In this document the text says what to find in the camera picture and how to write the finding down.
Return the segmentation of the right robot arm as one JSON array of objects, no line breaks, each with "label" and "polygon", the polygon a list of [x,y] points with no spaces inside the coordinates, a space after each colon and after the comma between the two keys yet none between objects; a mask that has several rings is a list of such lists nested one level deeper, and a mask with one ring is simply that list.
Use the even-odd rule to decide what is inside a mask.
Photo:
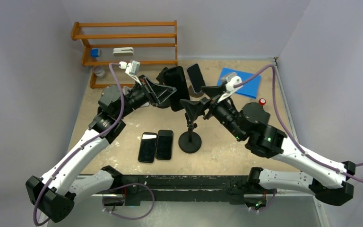
[{"label": "right robot arm", "polygon": [[313,195],[319,201],[341,206],[351,200],[354,186],[348,182],[355,173],[351,161],[336,162],[301,147],[287,130],[270,125],[270,115],[258,103],[247,103],[238,110],[231,98],[221,99],[219,86],[204,87],[206,95],[199,101],[182,99],[189,120],[199,116],[216,118],[237,141],[245,142],[252,154],[283,162],[296,168],[296,172],[277,172],[253,167],[246,180],[251,192],[287,189]]}]

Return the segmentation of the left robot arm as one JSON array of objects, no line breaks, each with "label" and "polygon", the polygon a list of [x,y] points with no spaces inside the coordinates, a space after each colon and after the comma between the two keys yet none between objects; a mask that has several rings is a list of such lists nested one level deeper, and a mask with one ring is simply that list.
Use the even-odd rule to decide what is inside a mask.
[{"label": "left robot arm", "polygon": [[64,220],[76,204],[91,195],[106,190],[117,193],[125,187],[122,174],[110,166],[82,180],[77,177],[95,156],[120,135],[126,126],[123,117],[145,103],[158,106],[176,91],[175,87],[154,83],[144,75],[137,78],[126,95],[119,85],[104,88],[98,101],[98,114],[79,142],[43,176],[31,176],[27,180],[27,193],[34,205],[34,224],[39,227],[46,223],[38,221],[39,211],[48,220],[57,223]]}]

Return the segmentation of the black phone from silver stand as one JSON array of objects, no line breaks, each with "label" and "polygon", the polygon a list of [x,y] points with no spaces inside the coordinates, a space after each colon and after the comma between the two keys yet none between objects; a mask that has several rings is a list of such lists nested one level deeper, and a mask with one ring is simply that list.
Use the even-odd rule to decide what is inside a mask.
[{"label": "black phone from silver stand", "polygon": [[138,153],[138,162],[153,163],[156,153],[157,134],[153,132],[144,132],[141,137],[140,148]]}]

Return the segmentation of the black tall round-base stand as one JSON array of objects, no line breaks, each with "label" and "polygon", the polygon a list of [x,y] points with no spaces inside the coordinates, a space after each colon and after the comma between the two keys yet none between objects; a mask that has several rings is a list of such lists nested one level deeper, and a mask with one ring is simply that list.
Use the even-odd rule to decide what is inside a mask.
[{"label": "black tall round-base stand", "polygon": [[198,125],[189,118],[187,113],[185,113],[185,118],[188,130],[180,135],[178,145],[183,152],[193,154],[201,148],[202,140],[201,137],[194,132],[194,129],[196,129]]}]

